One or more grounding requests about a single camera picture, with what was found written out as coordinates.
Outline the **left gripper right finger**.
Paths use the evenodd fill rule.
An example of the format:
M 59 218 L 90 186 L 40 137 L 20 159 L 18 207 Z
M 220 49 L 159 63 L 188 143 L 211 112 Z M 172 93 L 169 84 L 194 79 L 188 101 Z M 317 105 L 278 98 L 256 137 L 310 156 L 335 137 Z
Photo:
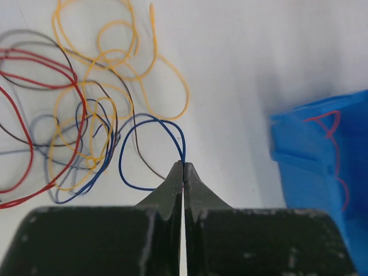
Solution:
M 236 209 L 183 169 L 189 275 L 357 275 L 333 219 L 317 209 Z

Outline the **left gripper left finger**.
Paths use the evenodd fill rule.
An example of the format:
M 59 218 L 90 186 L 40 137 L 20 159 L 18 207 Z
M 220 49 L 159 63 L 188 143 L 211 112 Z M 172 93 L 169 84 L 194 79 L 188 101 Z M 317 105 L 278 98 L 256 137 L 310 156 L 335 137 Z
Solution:
M 2 275 L 178 275 L 183 164 L 134 206 L 45 207 L 22 221 Z

